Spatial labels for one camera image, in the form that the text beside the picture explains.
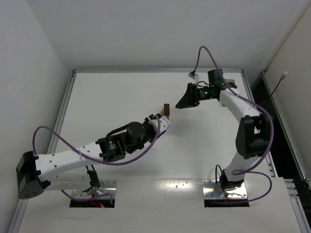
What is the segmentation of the smoky transparent plastic container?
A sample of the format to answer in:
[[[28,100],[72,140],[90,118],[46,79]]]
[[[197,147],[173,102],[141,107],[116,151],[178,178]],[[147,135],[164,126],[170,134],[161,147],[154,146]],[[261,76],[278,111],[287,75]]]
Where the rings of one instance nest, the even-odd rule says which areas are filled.
[[[219,86],[219,102],[223,107],[232,107],[238,95],[234,80],[221,80]]]

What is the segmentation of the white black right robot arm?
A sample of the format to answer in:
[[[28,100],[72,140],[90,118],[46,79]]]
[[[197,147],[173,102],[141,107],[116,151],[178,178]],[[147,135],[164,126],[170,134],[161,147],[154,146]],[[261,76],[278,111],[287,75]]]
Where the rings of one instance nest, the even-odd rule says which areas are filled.
[[[224,80],[221,70],[208,73],[209,84],[200,86],[189,83],[177,109],[196,107],[203,100],[217,99],[225,106],[239,123],[235,145],[237,152],[230,164],[221,172],[219,186],[222,190],[240,187],[244,181],[245,171],[252,170],[269,146],[270,122],[267,117],[241,99],[234,82]]]

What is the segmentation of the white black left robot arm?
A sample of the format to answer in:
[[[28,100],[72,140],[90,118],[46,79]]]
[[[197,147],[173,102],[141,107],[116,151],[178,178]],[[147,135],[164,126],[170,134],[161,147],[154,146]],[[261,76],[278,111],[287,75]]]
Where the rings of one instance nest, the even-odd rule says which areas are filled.
[[[38,154],[35,147],[36,134],[32,138],[32,150],[24,153],[16,167],[17,196],[20,200],[41,195],[48,188],[64,192],[72,188],[74,179],[64,180],[59,187],[60,175],[84,166],[102,164],[124,166],[143,157],[171,126],[161,114],[150,115],[143,123],[130,122],[94,142],[74,147],[56,131],[46,127],[70,149],[59,153]]]

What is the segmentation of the dark wood notched block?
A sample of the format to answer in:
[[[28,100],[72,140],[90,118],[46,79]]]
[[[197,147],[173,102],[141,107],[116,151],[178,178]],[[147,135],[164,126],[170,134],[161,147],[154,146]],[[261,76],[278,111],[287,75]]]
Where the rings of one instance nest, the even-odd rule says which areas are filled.
[[[170,115],[170,104],[169,103],[163,104],[163,115],[166,117]]]

